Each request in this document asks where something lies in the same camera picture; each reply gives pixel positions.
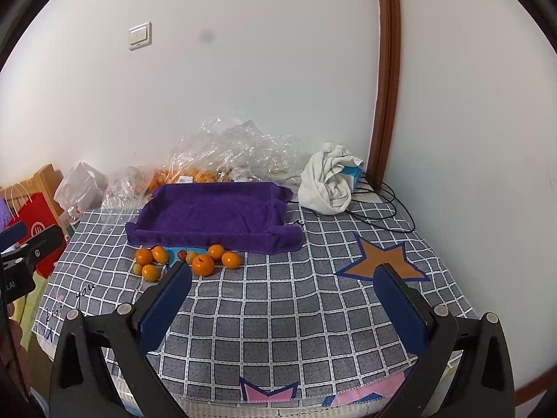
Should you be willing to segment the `person's left hand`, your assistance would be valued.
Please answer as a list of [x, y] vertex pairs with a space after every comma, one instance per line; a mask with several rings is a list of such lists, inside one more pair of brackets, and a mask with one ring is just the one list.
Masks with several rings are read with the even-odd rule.
[[22, 394], [29, 394], [32, 384], [31, 370], [28, 363], [28, 352], [22, 345], [23, 329], [12, 318], [15, 306], [7, 306], [9, 334], [1, 334], [1, 365], [3, 365], [13, 383]]

